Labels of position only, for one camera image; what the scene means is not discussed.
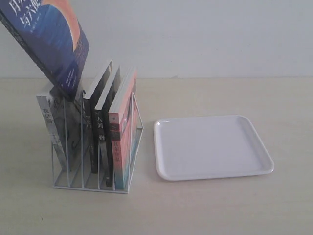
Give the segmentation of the pink teal book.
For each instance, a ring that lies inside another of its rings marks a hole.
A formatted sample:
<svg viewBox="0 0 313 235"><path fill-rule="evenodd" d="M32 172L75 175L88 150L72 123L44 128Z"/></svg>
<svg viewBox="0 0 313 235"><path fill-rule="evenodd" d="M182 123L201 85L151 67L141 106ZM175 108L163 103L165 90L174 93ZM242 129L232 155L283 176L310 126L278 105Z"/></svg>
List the pink teal book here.
<svg viewBox="0 0 313 235"><path fill-rule="evenodd" d="M136 91L137 72L131 67L126 72L109 109L110 134L113 154L115 189L125 190L131 148L131 95Z"/></svg>

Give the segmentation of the blue moon cover book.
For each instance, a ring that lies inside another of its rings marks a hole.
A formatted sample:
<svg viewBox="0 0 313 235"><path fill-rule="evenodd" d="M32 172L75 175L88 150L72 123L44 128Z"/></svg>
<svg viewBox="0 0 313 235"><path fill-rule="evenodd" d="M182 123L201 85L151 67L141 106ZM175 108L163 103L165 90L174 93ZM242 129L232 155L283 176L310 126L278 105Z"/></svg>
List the blue moon cover book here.
<svg viewBox="0 0 313 235"><path fill-rule="evenodd" d="M51 83L70 102L89 42L68 0L2 0L0 21Z"/></svg>

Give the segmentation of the black white-title book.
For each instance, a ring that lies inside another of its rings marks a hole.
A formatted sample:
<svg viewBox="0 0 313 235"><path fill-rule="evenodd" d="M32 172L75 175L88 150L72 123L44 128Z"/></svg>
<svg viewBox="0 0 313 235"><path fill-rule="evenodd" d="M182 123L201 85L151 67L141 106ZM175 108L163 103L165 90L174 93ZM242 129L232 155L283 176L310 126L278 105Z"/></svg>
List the black white-title book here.
<svg viewBox="0 0 313 235"><path fill-rule="evenodd" d="M113 159L109 109L120 86L120 82L120 66L118 66L111 71L94 109L99 140L100 167L104 171L107 187L113 186Z"/></svg>

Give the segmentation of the black brown spine book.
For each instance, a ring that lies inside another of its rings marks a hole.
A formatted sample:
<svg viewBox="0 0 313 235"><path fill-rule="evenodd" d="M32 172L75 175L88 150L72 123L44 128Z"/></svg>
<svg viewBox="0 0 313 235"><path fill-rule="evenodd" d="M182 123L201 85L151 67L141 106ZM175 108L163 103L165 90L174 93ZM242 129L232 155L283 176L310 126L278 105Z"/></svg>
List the black brown spine book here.
<svg viewBox="0 0 313 235"><path fill-rule="evenodd" d="M83 96L91 173L93 174L98 173L98 140L95 106L110 76L112 68L112 59L109 59L105 63L103 63L99 73L92 80L89 88Z"/></svg>

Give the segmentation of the grey white cat book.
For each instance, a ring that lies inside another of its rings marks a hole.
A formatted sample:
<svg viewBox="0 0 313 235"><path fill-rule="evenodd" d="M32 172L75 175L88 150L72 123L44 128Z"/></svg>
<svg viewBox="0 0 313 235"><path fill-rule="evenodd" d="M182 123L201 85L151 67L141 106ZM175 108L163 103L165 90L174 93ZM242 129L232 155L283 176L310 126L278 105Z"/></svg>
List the grey white cat book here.
<svg viewBox="0 0 313 235"><path fill-rule="evenodd" d="M36 98L62 170L72 169L81 149L79 111L73 103L63 99L59 89L51 83L47 83Z"/></svg>

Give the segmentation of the white plastic tray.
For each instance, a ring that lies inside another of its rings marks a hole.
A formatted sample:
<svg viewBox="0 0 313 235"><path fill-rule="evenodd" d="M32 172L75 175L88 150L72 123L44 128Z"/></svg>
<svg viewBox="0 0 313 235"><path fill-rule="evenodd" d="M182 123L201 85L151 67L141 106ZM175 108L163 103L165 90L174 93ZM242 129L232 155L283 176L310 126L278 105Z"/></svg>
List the white plastic tray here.
<svg viewBox="0 0 313 235"><path fill-rule="evenodd" d="M274 161L242 115L164 118L154 123L156 169L166 181L270 174Z"/></svg>

